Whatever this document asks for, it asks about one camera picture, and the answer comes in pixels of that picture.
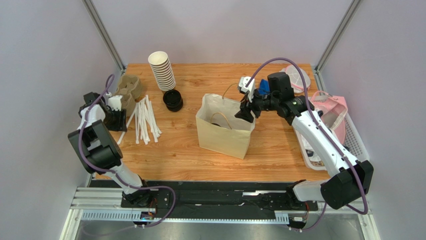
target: paper bag handle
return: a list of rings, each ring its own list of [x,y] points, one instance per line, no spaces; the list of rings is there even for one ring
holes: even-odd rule
[[[220,115],[222,115],[222,116],[225,118],[226,123],[228,124],[229,129],[231,129],[231,130],[232,130],[232,127],[231,127],[231,125],[230,125],[230,122],[228,121],[228,118],[227,118],[227,117],[226,117],[223,113],[221,113],[221,112],[215,112],[215,113],[213,113],[213,115],[211,115],[211,117],[210,117],[210,123],[212,123],[213,116],[214,116],[214,115],[216,115],[216,114],[220,114]]]
[[[225,92],[222,94],[222,99],[224,99],[224,97],[225,97],[225,94],[228,92],[228,90],[232,87],[232,86],[234,86],[234,85],[237,85],[238,83],[232,83],[231,85],[229,85],[229,87],[225,90]]]
[[[310,100],[311,100],[311,101],[315,101],[315,98],[317,97],[317,95],[318,95],[318,94],[324,94],[324,95],[326,95],[329,99],[332,99],[332,100],[335,100],[335,101],[339,100],[339,99],[337,99],[336,97],[334,97],[333,95],[331,95],[331,94],[329,94],[328,92],[325,92],[325,91],[316,91],[316,92],[313,94],[313,96],[311,96],[311,97],[310,97]]]

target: white paper bag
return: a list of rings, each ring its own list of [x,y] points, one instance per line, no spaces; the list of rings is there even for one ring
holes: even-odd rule
[[[239,101],[217,94],[205,94],[195,116],[199,146],[244,159],[256,121],[250,123],[236,118],[234,115],[239,110]]]

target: gray wall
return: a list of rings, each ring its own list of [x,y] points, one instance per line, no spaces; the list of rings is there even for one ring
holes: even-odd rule
[[[67,134],[118,72],[80,0],[0,3],[0,239],[58,239],[87,178]]]
[[[174,63],[316,64],[351,0],[94,0],[128,63],[165,51]]]
[[[381,239],[425,239],[426,1],[365,0],[322,76],[346,97],[374,165]]]

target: paper bag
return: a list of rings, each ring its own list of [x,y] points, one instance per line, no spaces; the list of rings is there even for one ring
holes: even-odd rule
[[[317,91],[310,98],[313,106],[323,112],[322,122],[331,130],[341,144],[345,142],[345,116],[348,105],[342,96],[333,96],[325,91]]]
[[[236,118],[234,115],[239,110],[239,101],[218,94],[205,94],[195,116],[199,146],[244,159],[256,121],[250,123]]]

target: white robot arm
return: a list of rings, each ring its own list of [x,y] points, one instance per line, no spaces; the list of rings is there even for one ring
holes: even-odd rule
[[[89,106],[98,96],[99,94],[93,92],[86,94],[84,96],[86,104],[80,108],[80,116],[85,116],[89,111],[87,123],[83,129],[83,153],[94,166],[112,170],[113,173],[98,172],[98,174],[104,174],[114,180],[123,189],[125,199],[131,204],[145,207],[151,202],[149,191],[137,190],[134,187],[147,187],[147,184],[123,163],[123,154],[109,132],[109,130],[127,131],[126,110],[116,104],[113,104],[114,106],[106,105],[103,100],[89,110]],[[84,122],[84,117],[82,117],[80,126],[76,131],[68,134],[68,139],[86,171],[94,173],[97,171],[88,166],[79,153],[79,132],[82,130]]]
[[[267,94],[259,94],[257,89],[253,92],[251,89],[238,88],[244,94],[245,101],[241,103],[240,111],[235,114],[235,117],[252,123],[254,117],[260,117],[262,111],[276,111],[290,126],[293,126],[305,137],[331,177],[321,181],[301,180],[288,187],[286,190],[291,195],[290,198],[294,200],[295,207],[305,201],[321,201],[326,202],[333,209],[339,209],[361,197],[350,166],[328,138],[336,143],[338,148],[345,153],[349,163],[354,166],[366,194],[370,188],[374,170],[370,162],[359,161],[339,143],[331,131],[324,133],[318,128],[321,126],[322,129],[328,129],[316,111],[312,111],[312,113],[319,125],[314,123],[308,112],[308,108],[313,110],[314,106],[310,102],[307,105],[304,96],[295,97],[290,78],[285,72],[270,74],[267,79],[270,88],[270,93]],[[245,78],[241,78],[239,85],[242,85],[243,80]]]

